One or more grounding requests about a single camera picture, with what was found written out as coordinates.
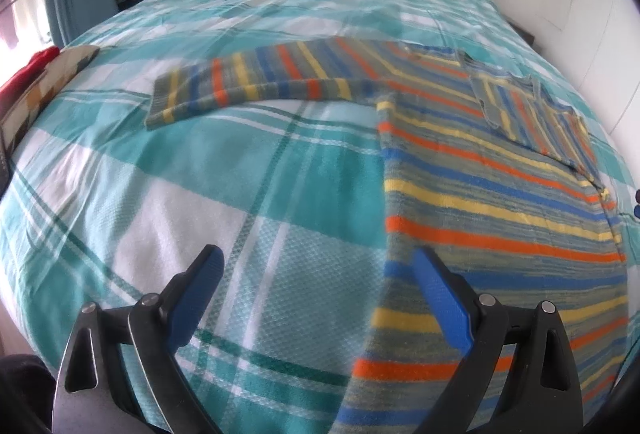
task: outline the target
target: teal and white checkered bedspread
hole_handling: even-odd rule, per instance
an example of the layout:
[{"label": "teal and white checkered bedspread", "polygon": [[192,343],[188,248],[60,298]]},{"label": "teal and white checkered bedspread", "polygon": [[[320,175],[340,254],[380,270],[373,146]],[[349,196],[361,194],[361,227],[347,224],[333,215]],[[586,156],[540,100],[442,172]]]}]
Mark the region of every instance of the teal and white checkered bedspread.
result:
[{"label": "teal and white checkered bedspread", "polygon": [[130,304],[215,243],[225,276],[177,357],[197,396],[228,434],[331,428],[383,277],[375,110],[271,101],[155,131],[143,120],[170,68],[336,35],[463,48],[577,109],[625,223],[629,345],[638,337],[632,178],[491,1],[147,0],[76,40],[102,50],[21,143],[0,202],[0,295],[51,366],[82,302]]}]

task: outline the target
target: bed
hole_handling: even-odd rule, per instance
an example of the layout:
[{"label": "bed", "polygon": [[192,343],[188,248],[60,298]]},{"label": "bed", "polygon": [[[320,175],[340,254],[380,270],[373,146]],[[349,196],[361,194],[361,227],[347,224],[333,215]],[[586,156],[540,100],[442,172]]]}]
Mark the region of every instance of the bed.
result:
[{"label": "bed", "polygon": [[[145,0],[90,29],[74,43],[100,53],[18,146],[0,201],[0,295],[20,330],[56,367],[83,302],[129,305],[214,243],[225,276],[177,355],[212,418],[229,434],[362,432],[362,422],[336,418],[385,278],[375,111],[273,100],[154,131],[143,124],[154,82],[172,68],[332,36],[463,50],[533,75],[583,116],[620,219],[627,266],[611,276],[620,284],[629,273],[628,295],[581,290],[590,318],[606,325],[613,317],[622,328],[583,368],[590,417],[638,338],[632,178],[588,105],[491,0]],[[553,276],[521,291],[508,274],[486,287],[510,303],[537,302]],[[162,425],[133,380],[147,416]],[[477,422],[498,394],[492,387]],[[436,396],[416,398],[420,414]],[[415,423],[415,411],[390,415],[367,432],[411,432]]]}]

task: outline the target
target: blue gripper pad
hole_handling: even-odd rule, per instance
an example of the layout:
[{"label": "blue gripper pad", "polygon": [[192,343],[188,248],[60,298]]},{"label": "blue gripper pad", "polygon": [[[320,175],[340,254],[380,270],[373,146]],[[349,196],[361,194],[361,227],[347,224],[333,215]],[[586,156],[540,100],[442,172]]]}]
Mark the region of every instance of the blue gripper pad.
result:
[{"label": "blue gripper pad", "polygon": [[213,247],[168,317],[166,346],[170,353],[187,345],[193,337],[224,271],[225,256],[222,250]]},{"label": "blue gripper pad", "polygon": [[471,319],[453,290],[422,249],[414,254],[414,274],[422,296],[438,321],[445,340],[465,356],[474,343]]}]

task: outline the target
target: red cloth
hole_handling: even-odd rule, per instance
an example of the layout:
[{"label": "red cloth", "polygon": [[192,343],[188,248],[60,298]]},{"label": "red cloth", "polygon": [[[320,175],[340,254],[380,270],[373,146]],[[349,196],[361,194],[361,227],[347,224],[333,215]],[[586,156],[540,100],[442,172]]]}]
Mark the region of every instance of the red cloth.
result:
[{"label": "red cloth", "polygon": [[11,109],[20,96],[26,91],[36,77],[42,73],[44,67],[60,54],[57,46],[50,46],[31,57],[24,68],[15,72],[14,76],[0,88],[0,117]]}]

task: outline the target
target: metal screw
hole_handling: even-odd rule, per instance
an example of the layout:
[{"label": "metal screw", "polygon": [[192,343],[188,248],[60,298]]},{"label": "metal screw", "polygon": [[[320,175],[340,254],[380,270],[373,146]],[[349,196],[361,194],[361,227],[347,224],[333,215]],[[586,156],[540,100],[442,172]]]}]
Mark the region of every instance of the metal screw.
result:
[{"label": "metal screw", "polygon": [[80,308],[82,313],[93,313],[95,311],[95,302],[86,302]]},{"label": "metal screw", "polygon": [[482,295],[478,297],[478,300],[483,306],[493,306],[495,304],[495,297],[488,293],[482,293]]},{"label": "metal screw", "polygon": [[146,295],[142,296],[140,302],[142,302],[143,306],[153,306],[154,304],[158,304],[159,300],[160,296],[158,295],[158,293],[147,293]]},{"label": "metal screw", "polygon": [[545,313],[555,313],[556,312],[556,306],[554,306],[554,303],[549,302],[548,300],[543,300],[542,304],[540,305],[540,307],[542,308],[542,311]]}]

